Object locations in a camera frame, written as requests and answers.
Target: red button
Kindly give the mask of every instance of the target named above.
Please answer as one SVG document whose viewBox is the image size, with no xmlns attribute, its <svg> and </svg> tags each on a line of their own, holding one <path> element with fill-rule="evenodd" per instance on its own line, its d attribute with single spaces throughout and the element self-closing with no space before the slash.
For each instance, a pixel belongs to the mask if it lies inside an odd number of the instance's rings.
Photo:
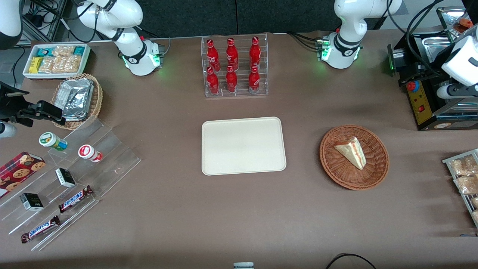
<svg viewBox="0 0 478 269">
<path fill-rule="evenodd" d="M 409 90 L 409 91 L 414 91 L 416 87 L 417 87 L 417 84 L 415 82 L 408 82 L 407 83 L 407 90 Z"/>
</svg>

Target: brown table surface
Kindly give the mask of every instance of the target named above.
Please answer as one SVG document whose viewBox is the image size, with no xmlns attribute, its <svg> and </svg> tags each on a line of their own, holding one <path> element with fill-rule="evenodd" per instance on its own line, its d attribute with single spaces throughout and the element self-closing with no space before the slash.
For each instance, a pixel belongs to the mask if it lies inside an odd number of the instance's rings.
<svg viewBox="0 0 478 269">
<path fill-rule="evenodd" d="M 473 268 L 478 238 L 442 159 L 477 148 L 477 131 L 418 132 L 407 96 L 384 70 L 396 30 L 369 31 L 348 69 L 317 61 L 288 35 L 269 34 L 267 97 L 204 97 L 200 38 L 174 39 L 164 68 L 132 75 L 113 43 L 92 43 L 86 72 L 103 87 L 100 118 L 143 161 L 103 201 L 40 252 L 25 251 L 0 223 L 0 268 L 324 268 L 337 254 L 377 268 Z M 25 79 L 29 101 L 49 101 L 58 81 Z M 287 168 L 205 176 L 205 121 L 276 116 Z M 369 191 L 334 183 L 317 157 L 332 127 L 358 124 L 390 154 L 385 181 Z M 0 140 L 0 163 L 46 153 L 47 121 Z M 368 268 L 345 258 L 332 268 Z"/>
</svg>

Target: white storage box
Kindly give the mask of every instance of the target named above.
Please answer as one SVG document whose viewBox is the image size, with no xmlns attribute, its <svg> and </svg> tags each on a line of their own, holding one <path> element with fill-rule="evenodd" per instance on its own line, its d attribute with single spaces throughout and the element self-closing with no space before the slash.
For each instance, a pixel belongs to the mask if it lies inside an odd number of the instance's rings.
<svg viewBox="0 0 478 269">
<path fill-rule="evenodd" d="M 83 54 L 81 56 L 81 62 L 80 62 L 80 67 L 78 68 L 78 71 L 76 73 L 29 73 L 28 70 L 30 68 L 30 64 L 32 63 L 33 57 L 36 57 L 36 54 L 39 49 L 45 49 L 45 48 L 51 48 L 55 47 L 58 45 L 67 45 L 67 46 L 76 46 L 76 47 L 84 47 L 85 50 L 83 51 Z M 76 75 L 80 75 L 83 73 L 83 70 L 85 70 L 85 66 L 87 64 L 88 56 L 90 53 L 90 47 L 85 44 L 85 43 L 55 43 L 55 44 L 40 44 L 40 45 L 35 45 L 32 47 L 32 51 L 30 52 L 30 55 L 28 56 L 28 61 L 25 65 L 25 68 L 23 69 L 23 75 L 26 78 L 29 79 L 63 79 L 63 78 L 69 78 L 73 77 Z"/>
</svg>

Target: small black box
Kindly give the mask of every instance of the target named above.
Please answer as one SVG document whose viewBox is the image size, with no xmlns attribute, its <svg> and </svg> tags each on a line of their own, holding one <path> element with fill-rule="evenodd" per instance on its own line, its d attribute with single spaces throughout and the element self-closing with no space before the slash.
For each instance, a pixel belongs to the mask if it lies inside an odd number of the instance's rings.
<svg viewBox="0 0 478 269">
<path fill-rule="evenodd" d="M 22 201 L 26 210 L 40 211 L 43 209 L 42 201 L 40 201 L 40 197 L 38 197 L 38 195 L 35 193 L 25 192 L 20 195 L 20 200 Z"/>
<path fill-rule="evenodd" d="M 62 186 L 67 188 L 73 188 L 75 186 L 75 181 L 73 180 L 70 171 L 63 168 L 58 168 L 55 173 Z"/>
</svg>

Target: red cookie box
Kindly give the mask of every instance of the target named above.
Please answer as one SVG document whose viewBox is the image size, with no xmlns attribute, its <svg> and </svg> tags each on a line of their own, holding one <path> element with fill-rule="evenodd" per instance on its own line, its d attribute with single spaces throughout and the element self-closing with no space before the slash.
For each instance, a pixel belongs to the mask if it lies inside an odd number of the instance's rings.
<svg viewBox="0 0 478 269">
<path fill-rule="evenodd" d="M 0 167 L 0 198 L 45 166 L 41 157 L 28 152 L 18 154 Z"/>
</svg>

